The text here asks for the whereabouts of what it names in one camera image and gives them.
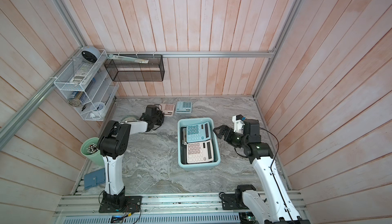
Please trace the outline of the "small pink calculator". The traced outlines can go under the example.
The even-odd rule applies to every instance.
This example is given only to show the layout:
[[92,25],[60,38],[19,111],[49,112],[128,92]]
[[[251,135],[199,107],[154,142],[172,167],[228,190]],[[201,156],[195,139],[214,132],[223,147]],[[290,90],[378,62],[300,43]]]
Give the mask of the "small pink calculator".
[[175,104],[171,103],[161,103],[161,109],[164,116],[171,117],[175,112]]

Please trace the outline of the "upturned light blue calculator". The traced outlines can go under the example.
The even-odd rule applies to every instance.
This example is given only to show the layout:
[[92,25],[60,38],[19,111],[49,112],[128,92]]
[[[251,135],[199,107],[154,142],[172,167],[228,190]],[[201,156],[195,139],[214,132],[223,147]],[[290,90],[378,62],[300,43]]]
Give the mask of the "upturned light blue calculator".
[[209,123],[199,123],[186,127],[187,143],[203,142],[210,140],[211,130]]

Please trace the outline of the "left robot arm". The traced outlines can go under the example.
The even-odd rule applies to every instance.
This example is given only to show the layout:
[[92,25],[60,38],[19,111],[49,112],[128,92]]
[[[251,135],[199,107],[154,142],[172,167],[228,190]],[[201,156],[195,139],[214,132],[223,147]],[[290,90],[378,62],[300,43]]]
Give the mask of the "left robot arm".
[[103,202],[121,208],[126,204],[125,185],[123,183],[122,161],[128,148],[131,134],[145,133],[161,127],[164,112],[159,104],[150,104],[139,119],[129,121],[110,120],[102,132],[98,149],[105,164],[105,189]]

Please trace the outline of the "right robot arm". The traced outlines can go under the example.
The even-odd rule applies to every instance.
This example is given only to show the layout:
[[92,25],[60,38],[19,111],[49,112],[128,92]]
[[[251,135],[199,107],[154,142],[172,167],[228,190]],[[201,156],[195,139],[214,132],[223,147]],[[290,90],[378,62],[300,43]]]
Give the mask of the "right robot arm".
[[276,153],[261,141],[263,129],[258,120],[235,116],[235,128],[226,125],[213,129],[216,137],[235,149],[244,150],[242,157],[255,169],[265,194],[262,199],[252,185],[239,185],[235,191],[236,204],[247,207],[260,224],[309,224],[295,208],[276,168]]

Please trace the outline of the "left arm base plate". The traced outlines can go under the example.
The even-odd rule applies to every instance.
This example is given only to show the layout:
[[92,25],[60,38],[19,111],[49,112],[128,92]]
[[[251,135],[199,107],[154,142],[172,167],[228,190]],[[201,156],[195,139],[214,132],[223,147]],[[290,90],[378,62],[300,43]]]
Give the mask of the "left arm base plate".
[[142,196],[105,195],[101,201],[99,213],[135,213],[140,211]]

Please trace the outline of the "mint green storage box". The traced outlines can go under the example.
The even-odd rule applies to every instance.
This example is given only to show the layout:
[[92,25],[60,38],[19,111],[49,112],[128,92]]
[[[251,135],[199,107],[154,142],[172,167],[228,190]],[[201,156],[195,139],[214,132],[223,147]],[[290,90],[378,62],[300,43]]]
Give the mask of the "mint green storage box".
[[186,171],[207,170],[218,166],[221,157],[211,118],[178,121],[178,164]]

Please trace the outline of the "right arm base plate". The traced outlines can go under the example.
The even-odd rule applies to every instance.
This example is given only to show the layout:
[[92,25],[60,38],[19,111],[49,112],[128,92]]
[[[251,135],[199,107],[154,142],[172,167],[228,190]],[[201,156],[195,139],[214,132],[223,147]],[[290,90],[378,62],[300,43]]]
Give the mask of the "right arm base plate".
[[221,200],[222,209],[223,210],[242,210],[242,209],[247,209],[247,207],[242,205],[237,200],[235,194],[229,194],[229,193],[220,192],[218,196],[219,196],[219,198]]

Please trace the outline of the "upturned pink calculator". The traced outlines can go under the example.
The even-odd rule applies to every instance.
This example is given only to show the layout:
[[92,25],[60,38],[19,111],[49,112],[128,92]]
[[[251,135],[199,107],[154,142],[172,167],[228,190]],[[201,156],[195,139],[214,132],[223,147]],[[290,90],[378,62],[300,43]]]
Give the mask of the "upturned pink calculator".
[[199,164],[213,162],[212,141],[195,142],[186,145],[187,164]]

